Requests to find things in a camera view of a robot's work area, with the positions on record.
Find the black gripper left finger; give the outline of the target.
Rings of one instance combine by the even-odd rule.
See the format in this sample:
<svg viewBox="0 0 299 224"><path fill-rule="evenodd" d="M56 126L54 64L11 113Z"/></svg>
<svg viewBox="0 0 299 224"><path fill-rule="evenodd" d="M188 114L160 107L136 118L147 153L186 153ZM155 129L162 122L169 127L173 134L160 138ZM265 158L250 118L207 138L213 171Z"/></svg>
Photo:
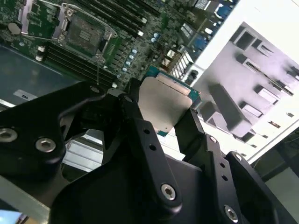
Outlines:
<svg viewBox="0 0 299 224"><path fill-rule="evenodd" d="M81 82L1 112L1 175L52 179L65 156L65 143L88 129L104 134L102 166L117 155L147 160L151 154L164 154L152 124L141 115L140 86L133 78L116 97Z"/></svg>

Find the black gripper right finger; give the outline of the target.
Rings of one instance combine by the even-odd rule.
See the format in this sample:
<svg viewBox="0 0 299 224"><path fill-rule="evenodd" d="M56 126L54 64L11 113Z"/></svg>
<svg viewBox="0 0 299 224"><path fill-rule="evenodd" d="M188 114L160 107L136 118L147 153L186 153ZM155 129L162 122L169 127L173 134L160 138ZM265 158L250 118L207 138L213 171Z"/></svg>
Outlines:
<svg viewBox="0 0 299 224"><path fill-rule="evenodd" d="M222 156L217 140L204 133L197 113L188 109L175 125L184 161L203 171L218 224L278 224L276 197L238 153Z"/></svg>

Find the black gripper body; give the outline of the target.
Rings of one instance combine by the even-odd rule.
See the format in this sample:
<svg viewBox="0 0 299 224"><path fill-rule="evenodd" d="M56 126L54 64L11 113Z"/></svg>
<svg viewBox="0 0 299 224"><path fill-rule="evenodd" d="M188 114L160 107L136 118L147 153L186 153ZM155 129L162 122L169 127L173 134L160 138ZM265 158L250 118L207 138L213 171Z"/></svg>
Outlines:
<svg viewBox="0 0 299 224"><path fill-rule="evenodd" d="M115 156L55 199L52 224L216 224L203 171L164 154Z"/></svg>

